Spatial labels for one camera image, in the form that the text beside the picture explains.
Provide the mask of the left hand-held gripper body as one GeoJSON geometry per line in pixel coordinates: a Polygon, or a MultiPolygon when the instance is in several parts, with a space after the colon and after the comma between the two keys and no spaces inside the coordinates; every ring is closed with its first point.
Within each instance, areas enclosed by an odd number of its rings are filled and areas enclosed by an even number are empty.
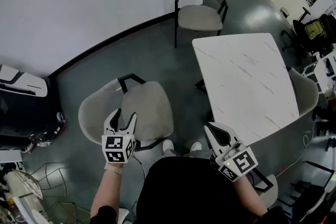
{"type": "Polygon", "coordinates": [[[106,130],[102,136],[102,151],[110,164],[125,164],[134,151],[135,138],[130,132],[106,130]]]}

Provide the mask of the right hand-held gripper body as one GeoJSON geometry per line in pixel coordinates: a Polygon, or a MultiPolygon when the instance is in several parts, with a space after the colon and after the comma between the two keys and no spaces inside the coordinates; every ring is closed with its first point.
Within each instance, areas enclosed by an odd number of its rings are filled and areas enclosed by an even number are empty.
{"type": "Polygon", "coordinates": [[[213,168],[219,171],[231,182],[237,181],[242,176],[253,170],[258,162],[251,150],[241,140],[232,142],[231,146],[222,147],[222,153],[211,160],[213,168]]]}

